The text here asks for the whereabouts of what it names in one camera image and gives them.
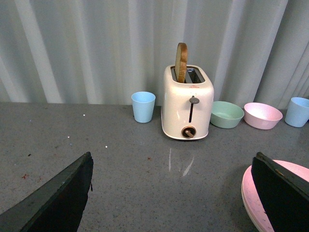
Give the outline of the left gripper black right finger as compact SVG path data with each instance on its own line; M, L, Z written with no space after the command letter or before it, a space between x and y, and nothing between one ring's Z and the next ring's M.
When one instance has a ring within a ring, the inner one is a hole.
M276 232L309 230L309 182L258 152L251 174L264 211Z

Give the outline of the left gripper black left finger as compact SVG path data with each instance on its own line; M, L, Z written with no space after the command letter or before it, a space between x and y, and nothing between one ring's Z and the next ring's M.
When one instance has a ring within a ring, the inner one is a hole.
M0 216L2 232L75 232L91 188L94 161L80 156Z

